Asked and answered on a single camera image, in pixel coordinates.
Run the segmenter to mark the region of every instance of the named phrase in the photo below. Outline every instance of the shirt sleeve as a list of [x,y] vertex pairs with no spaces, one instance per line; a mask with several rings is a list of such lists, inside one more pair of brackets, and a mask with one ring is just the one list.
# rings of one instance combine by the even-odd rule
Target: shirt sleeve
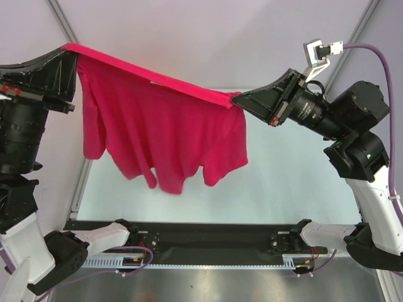
[[246,122],[243,113],[237,126],[208,150],[202,164],[207,186],[216,185],[229,172],[247,164]]
[[106,129],[89,79],[81,70],[78,74],[82,85],[84,156],[87,159],[99,159],[106,148]]

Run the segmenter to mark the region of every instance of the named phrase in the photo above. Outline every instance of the metal floor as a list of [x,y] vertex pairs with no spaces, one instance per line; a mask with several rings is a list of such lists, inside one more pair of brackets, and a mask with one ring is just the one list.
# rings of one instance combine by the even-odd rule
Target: metal floor
[[[96,272],[81,269],[71,279]],[[375,271],[335,258],[314,277],[292,271],[146,269],[58,286],[51,302],[383,302]]]

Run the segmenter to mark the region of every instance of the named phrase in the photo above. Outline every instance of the cable tie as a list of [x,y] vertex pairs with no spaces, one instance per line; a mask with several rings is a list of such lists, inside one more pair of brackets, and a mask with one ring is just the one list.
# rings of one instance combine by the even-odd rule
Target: cable tie
[[400,200],[400,195],[396,194],[396,196],[389,196],[388,197],[390,200],[396,199],[396,200]]

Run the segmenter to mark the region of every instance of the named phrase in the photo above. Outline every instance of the pink shirt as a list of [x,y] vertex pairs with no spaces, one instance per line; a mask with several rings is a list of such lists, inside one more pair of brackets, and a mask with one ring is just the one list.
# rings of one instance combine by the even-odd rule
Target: pink shirt
[[230,102],[237,92],[204,89],[75,43],[64,48],[80,54],[87,158],[107,149],[126,178],[144,175],[150,188],[158,179],[173,194],[200,166],[214,186],[247,164],[244,112]]

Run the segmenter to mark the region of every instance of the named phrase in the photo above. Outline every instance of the white table surface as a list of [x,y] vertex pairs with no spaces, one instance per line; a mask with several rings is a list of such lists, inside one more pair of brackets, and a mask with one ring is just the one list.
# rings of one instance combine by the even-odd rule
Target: white table surface
[[92,163],[78,220],[186,223],[358,223],[349,186],[338,177],[322,137],[291,120],[269,127],[247,114],[249,164],[215,187],[202,169],[181,195],[149,189],[143,176],[128,181],[109,154]]

